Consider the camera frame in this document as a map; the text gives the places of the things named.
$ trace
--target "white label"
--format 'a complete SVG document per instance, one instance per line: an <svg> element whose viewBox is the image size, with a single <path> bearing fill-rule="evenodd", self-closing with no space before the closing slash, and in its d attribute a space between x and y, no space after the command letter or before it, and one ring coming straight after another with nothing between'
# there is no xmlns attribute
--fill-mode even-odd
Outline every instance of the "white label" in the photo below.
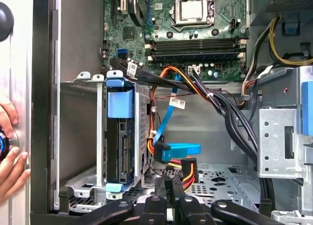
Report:
<svg viewBox="0 0 313 225"><path fill-rule="evenodd" d="M186 101L183 101L181 99L177 99L175 97L171 97L170 105L175 107L175 108L185 109Z"/></svg>
<svg viewBox="0 0 313 225"><path fill-rule="evenodd" d="M163 4L162 3L156 3L155 4L155 10L162 10L163 9Z"/></svg>
<svg viewBox="0 0 313 225"><path fill-rule="evenodd" d="M137 71L137 64L134 64L132 62L128 62L128 67L127 67L127 76L130 77L135 77L136 71Z"/></svg>

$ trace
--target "metal bracket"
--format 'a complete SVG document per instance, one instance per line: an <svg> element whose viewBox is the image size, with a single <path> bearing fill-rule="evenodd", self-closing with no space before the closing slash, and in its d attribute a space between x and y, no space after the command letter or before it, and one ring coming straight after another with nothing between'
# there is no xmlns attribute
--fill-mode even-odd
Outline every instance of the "metal bracket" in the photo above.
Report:
<svg viewBox="0 0 313 225"><path fill-rule="evenodd" d="M300 109L259 110L258 173L262 178L303 179L300 212L312 215L312 140L301 134L300 126Z"/></svg>
<svg viewBox="0 0 313 225"><path fill-rule="evenodd" d="M272 219L279 221L286 225L312 225L313 216L303 216L298 210L286 212L286 211L273 211Z"/></svg>

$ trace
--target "blue tab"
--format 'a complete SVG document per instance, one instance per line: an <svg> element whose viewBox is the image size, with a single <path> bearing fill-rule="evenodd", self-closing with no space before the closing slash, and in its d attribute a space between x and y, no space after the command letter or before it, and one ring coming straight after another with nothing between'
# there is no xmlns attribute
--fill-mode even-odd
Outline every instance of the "blue tab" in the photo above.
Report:
<svg viewBox="0 0 313 225"><path fill-rule="evenodd" d="M162 161L169 162L173 158L186 158L188 155L200 154L201 146L197 143L167 143L170 151L163 150Z"/></svg>
<svg viewBox="0 0 313 225"><path fill-rule="evenodd" d="M134 90L124 92L108 92L108 117L134 117Z"/></svg>
<svg viewBox="0 0 313 225"><path fill-rule="evenodd" d="M313 135L313 81L302 83L302 134Z"/></svg>
<svg viewBox="0 0 313 225"><path fill-rule="evenodd" d="M125 80L124 79L108 79L106 80L107 87L124 87Z"/></svg>
<svg viewBox="0 0 313 225"><path fill-rule="evenodd" d="M107 192L113 192L113 193L118 193L118 192L123 192L123 184L120 183L107 183L106 184L106 191Z"/></svg>

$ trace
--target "yellow wire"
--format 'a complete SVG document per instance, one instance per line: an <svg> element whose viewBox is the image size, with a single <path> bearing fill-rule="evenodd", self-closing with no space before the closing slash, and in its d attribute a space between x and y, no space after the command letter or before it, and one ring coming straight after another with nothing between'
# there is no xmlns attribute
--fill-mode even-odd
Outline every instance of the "yellow wire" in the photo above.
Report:
<svg viewBox="0 0 313 225"><path fill-rule="evenodd" d="M188 179L190 179L191 176L193 175L193 173L194 173L194 165L191 164L190 174L189 174L186 178L184 178L184 179L182 180L182 182L186 182Z"/></svg>
<svg viewBox="0 0 313 225"><path fill-rule="evenodd" d="M173 164L173 163L168 163L168 165L173 166L173 167L175 167L175 168L181 169L181 166L180 166L180 165L176 165L176 164Z"/></svg>
<svg viewBox="0 0 313 225"><path fill-rule="evenodd" d="M184 192L187 192L189 190L189 188L191 188L191 186L194 184L194 182L195 182L195 179L192 180L190 186L186 190L184 190Z"/></svg>
<svg viewBox="0 0 313 225"><path fill-rule="evenodd" d="M281 61L283 64L286 64L286 65L295 65L295 66L302 66L302 65L307 65L307 64L310 64L310 63L313 63L313 59L310 59L310 60L306 60L306 61L303 61L303 62L295 62L295 61L289 61L289 60L285 60L283 58L281 58L277 51L276 51L276 48L275 48L275 44L274 44L274 33L275 33L275 21L272 21L271 22L271 26L269 28L269 43L270 43L270 48L272 49L273 51L273 54L275 55L275 57L277 57L277 59L279 61Z"/></svg>

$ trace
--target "human hand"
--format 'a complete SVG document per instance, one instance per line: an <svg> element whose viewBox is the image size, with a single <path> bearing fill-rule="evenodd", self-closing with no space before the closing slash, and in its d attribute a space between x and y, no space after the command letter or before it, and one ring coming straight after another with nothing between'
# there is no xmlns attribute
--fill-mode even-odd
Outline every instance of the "human hand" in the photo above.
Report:
<svg viewBox="0 0 313 225"><path fill-rule="evenodd" d="M14 147L6 158L0 163L0 205L21 190L30 177L30 169L24 170L28 153L22 153Z"/></svg>
<svg viewBox="0 0 313 225"><path fill-rule="evenodd" d="M8 98L0 95L0 127L8 138L14 137L12 124L17 124L18 115ZM20 149L14 147L0 162L0 205L23 188L30 176L30 169L24 170L28 153L19 156Z"/></svg>
<svg viewBox="0 0 313 225"><path fill-rule="evenodd" d="M0 126L8 138L13 138L12 124L18 123L18 114L11 101L0 94Z"/></svg>

